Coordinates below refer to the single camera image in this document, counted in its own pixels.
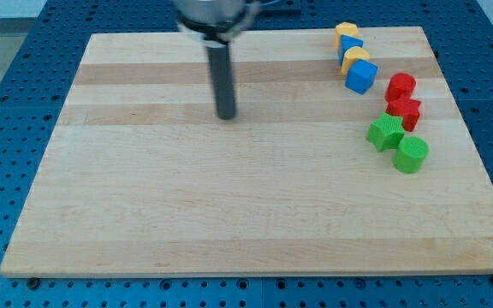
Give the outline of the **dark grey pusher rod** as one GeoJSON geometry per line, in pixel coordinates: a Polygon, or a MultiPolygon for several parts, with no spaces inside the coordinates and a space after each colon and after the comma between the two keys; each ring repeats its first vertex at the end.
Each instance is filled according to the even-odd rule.
{"type": "Polygon", "coordinates": [[[217,117],[233,119],[236,115],[235,88],[230,48],[227,44],[206,48],[217,117]]]}

